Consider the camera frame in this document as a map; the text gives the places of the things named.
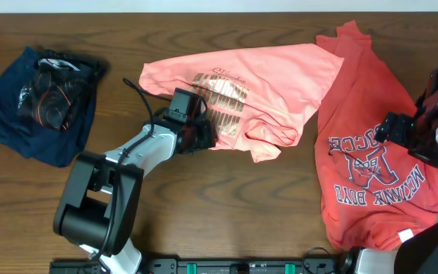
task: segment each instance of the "white wall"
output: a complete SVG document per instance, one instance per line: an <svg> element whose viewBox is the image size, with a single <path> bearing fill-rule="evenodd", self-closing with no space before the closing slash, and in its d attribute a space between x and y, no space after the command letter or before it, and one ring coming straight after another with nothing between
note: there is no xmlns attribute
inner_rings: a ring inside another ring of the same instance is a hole
<svg viewBox="0 0 438 274"><path fill-rule="evenodd" d="M0 0L0 13L438 11L438 0Z"/></svg>

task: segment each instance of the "green clip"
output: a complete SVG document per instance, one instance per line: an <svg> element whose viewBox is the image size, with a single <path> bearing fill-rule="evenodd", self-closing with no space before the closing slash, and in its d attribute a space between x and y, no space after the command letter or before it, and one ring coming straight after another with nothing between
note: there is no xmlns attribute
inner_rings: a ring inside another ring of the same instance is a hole
<svg viewBox="0 0 438 274"><path fill-rule="evenodd" d="M197 274L197 265L194 263L187 263L187 274Z"/></svg>
<svg viewBox="0 0 438 274"><path fill-rule="evenodd" d="M295 274L295 265L292 263L285 264L285 274Z"/></svg>

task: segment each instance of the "pink shirt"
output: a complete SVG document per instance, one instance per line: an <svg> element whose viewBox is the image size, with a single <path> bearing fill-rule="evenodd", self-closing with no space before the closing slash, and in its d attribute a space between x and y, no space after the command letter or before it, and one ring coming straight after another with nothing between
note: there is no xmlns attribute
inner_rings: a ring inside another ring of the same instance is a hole
<svg viewBox="0 0 438 274"><path fill-rule="evenodd" d="M139 84L200 94L219 136L212 149L250 150L258 162L299 142L342 60L314 44L231 49L145 64Z"/></svg>

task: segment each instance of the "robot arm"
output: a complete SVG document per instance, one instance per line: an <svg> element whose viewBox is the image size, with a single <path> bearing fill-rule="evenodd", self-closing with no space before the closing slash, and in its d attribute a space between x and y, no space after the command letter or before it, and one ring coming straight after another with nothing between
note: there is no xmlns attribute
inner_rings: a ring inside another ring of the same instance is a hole
<svg viewBox="0 0 438 274"><path fill-rule="evenodd" d="M177 88L163 119L155 113L129 142L104 155L79 154L57 208L54 232L89 252L91 258L99 254L101 265L111 273L136 273L141 254L129 236L143 177L175 153L215 146L217 136L205 119L206 112L202 97ZM116 195L116 204L92 199L88 191Z"/></svg>
<svg viewBox="0 0 438 274"><path fill-rule="evenodd" d="M401 145L410 155L438 167L438 69L416 106L414 117L389 113L375 139ZM438 216L435 225L405 241L398 250L365 249L356 257L353 272L357 274L438 273Z"/></svg>

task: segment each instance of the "salmon pink t-shirt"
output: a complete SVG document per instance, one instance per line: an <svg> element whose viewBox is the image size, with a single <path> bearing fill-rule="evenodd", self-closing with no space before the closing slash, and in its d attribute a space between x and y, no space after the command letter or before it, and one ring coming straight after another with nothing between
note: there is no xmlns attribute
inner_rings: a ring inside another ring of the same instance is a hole
<svg viewBox="0 0 438 274"><path fill-rule="evenodd" d="M251 151L258 162L297 145L341 64L314 44L231 49L145 64L139 84L152 94L200 94L219 137L212 149Z"/></svg>
<svg viewBox="0 0 438 274"><path fill-rule="evenodd" d="M399 232L417 234L436 221L438 169L374 139L388 112L413 115L414 101L354 21L337 33L317 36L317 45L344 58L319 108L315 155L322 218L339 250L392 250L401 243Z"/></svg>

